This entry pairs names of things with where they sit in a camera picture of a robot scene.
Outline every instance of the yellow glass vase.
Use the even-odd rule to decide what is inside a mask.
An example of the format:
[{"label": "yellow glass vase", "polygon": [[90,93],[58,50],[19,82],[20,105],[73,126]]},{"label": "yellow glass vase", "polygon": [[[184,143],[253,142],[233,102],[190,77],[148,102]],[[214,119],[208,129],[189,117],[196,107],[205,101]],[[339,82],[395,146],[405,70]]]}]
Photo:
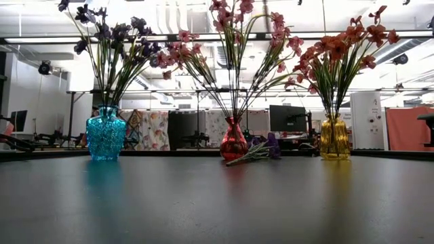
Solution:
[{"label": "yellow glass vase", "polygon": [[348,159],[350,145],[348,141],[347,126],[343,120],[327,114],[327,120],[321,127],[320,154],[324,159]]}]

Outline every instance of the blue vase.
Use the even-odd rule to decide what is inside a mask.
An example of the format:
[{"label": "blue vase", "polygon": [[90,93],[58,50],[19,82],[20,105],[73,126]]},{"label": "blue vase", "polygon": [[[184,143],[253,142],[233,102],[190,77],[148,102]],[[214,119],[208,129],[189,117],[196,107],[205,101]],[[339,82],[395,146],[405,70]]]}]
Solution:
[{"label": "blue vase", "polygon": [[117,106],[99,106],[100,116],[86,122],[87,147],[92,160],[116,160],[123,148],[127,123],[116,118]]}]

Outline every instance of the red glass vase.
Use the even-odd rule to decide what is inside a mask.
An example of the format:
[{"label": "red glass vase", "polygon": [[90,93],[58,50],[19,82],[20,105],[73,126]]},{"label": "red glass vase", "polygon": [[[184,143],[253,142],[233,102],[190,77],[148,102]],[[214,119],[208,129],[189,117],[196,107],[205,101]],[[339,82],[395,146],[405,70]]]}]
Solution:
[{"label": "red glass vase", "polygon": [[220,154],[225,160],[232,161],[244,156],[249,148],[239,128],[241,119],[236,121],[233,117],[227,117],[225,120],[229,126],[220,145]]}]

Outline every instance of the gray tabletop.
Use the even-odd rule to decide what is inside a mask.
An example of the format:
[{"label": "gray tabletop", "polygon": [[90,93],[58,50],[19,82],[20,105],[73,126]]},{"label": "gray tabletop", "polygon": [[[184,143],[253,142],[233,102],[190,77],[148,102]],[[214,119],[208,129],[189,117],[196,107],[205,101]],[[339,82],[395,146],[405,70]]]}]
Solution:
[{"label": "gray tabletop", "polygon": [[0,243],[434,243],[434,163],[0,163]]}]

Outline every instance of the black monitor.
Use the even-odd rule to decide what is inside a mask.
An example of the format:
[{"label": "black monitor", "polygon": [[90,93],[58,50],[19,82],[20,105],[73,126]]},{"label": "black monitor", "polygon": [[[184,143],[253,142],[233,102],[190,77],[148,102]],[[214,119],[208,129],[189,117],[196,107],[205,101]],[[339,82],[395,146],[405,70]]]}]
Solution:
[{"label": "black monitor", "polygon": [[24,124],[26,123],[26,117],[27,117],[27,110],[12,112],[11,119],[9,122],[12,125],[14,125],[14,131],[17,132],[24,131]]},{"label": "black monitor", "polygon": [[271,131],[307,132],[306,117],[304,107],[270,105]]}]

